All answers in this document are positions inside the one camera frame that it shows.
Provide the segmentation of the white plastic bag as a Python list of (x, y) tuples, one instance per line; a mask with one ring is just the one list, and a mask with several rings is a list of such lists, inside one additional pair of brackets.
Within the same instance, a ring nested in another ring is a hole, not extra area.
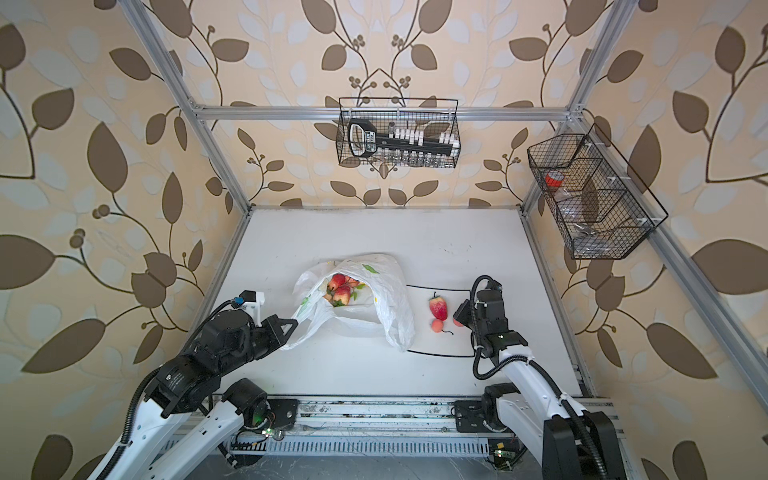
[[(323, 298), (335, 273), (365, 284), (348, 306), (334, 308)], [(302, 273), (293, 294), (298, 306), (292, 317), (299, 325), (284, 346), (286, 350), (307, 342), (322, 328), (347, 337), (382, 337), (399, 351), (413, 345), (415, 321), (406, 282), (391, 255), (368, 254), (320, 263)]]

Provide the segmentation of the red fake strawberry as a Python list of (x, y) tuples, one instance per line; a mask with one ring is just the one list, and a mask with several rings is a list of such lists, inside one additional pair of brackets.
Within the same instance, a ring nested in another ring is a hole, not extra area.
[(446, 321), (448, 318), (448, 306), (445, 299), (437, 294), (434, 294), (428, 303), (429, 309), (433, 318), (439, 321)]

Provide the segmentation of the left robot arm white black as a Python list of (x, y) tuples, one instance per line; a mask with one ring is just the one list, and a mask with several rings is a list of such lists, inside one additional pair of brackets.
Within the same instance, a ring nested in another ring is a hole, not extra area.
[(90, 473), (92, 479), (183, 479), (211, 452), (232, 465), (229, 442), (240, 432), (258, 441), (283, 437), (297, 404), (275, 410), (267, 393), (225, 376), (286, 346), (295, 319), (260, 316), (260, 292), (245, 290), (218, 305), (190, 334), (180, 353), (151, 371), (129, 403), (118, 440)]

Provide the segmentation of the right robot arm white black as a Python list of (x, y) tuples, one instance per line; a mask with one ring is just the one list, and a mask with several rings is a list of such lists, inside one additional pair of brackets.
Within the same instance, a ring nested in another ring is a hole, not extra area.
[(536, 360), (527, 340), (509, 326), (500, 282), (477, 277), (454, 319), (470, 331), (475, 379), (507, 378), (483, 394), (487, 429), (513, 433), (545, 479), (627, 477), (614, 423), (563, 390)]

